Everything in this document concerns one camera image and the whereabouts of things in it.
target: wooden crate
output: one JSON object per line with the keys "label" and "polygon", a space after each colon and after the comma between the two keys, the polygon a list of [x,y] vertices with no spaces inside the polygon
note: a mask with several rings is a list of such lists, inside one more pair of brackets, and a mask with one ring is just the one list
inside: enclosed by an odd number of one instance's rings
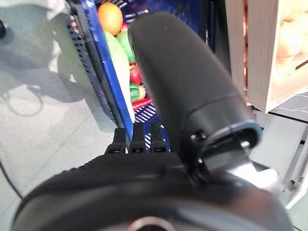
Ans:
{"label": "wooden crate", "polygon": [[[282,0],[248,0],[248,86],[247,100],[268,112],[308,88],[308,64],[288,76],[275,69]],[[232,78],[243,92],[244,32],[243,0],[227,0],[226,12]]]}

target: orange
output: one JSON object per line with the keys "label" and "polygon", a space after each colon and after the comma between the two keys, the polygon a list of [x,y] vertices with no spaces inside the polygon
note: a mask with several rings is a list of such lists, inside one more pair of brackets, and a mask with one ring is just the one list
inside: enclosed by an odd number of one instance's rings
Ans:
{"label": "orange", "polygon": [[106,2],[99,6],[97,13],[103,30],[108,31],[113,36],[120,32],[123,15],[115,4]]}

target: red pepper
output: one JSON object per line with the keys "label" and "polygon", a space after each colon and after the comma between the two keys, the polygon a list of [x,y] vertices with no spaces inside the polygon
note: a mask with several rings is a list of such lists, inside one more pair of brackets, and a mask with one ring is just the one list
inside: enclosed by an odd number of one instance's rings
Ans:
{"label": "red pepper", "polygon": [[151,98],[145,98],[145,99],[141,99],[141,100],[137,100],[137,101],[133,102],[132,105],[133,105],[133,109],[137,110],[141,107],[149,105],[150,103],[152,103],[152,99]]}
{"label": "red pepper", "polygon": [[128,30],[128,24],[123,23],[123,24],[122,24],[122,27],[121,27],[121,31],[122,31],[122,30]]}

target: plastic basket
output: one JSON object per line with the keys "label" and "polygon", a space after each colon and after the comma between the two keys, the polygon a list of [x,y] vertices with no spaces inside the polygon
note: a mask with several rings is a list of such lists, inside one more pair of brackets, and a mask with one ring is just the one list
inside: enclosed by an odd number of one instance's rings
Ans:
{"label": "plastic basket", "polygon": [[[79,10],[72,13],[67,27],[78,55],[97,94],[104,112],[119,127],[127,131],[131,140],[133,124],[118,83],[108,46],[97,15],[97,7],[106,0],[79,0]],[[169,12],[187,23],[195,32],[201,28],[201,0],[111,0],[122,11],[125,23],[156,11]],[[144,124],[144,137],[150,147],[150,123],[159,122],[153,104],[135,110],[135,121]],[[167,134],[162,127],[164,140],[169,146]]]}

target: onion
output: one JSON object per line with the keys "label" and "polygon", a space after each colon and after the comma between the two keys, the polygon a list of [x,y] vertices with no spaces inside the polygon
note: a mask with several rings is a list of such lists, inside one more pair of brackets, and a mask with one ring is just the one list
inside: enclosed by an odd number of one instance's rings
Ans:
{"label": "onion", "polygon": [[282,0],[281,21],[292,21],[298,15],[304,13],[308,7],[307,0]]}
{"label": "onion", "polygon": [[300,53],[304,36],[294,23],[283,22],[279,31],[277,60],[293,57]]}
{"label": "onion", "polygon": [[244,65],[245,67],[248,67],[248,46],[245,47]]}
{"label": "onion", "polygon": [[243,29],[244,29],[244,37],[245,37],[245,43],[248,44],[248,16],[247,12],[245,16],[243,17]]}
{"label": "onion", "polygon": [[308,33],[304,35],[304,43],[302,50],[300,51],[302,54],[308,54]]}
{"label": "onion", "polygon": [[308,13],[300,14],[294,21],[292,21],[303,33],[308,33]]}
{"label": "onion", "polygon": [[275,74],[273,75],[272,84],[280,85],[285,80],[288,74],[295,71],[295,65],[293,63],[293,57],[276,61]]}

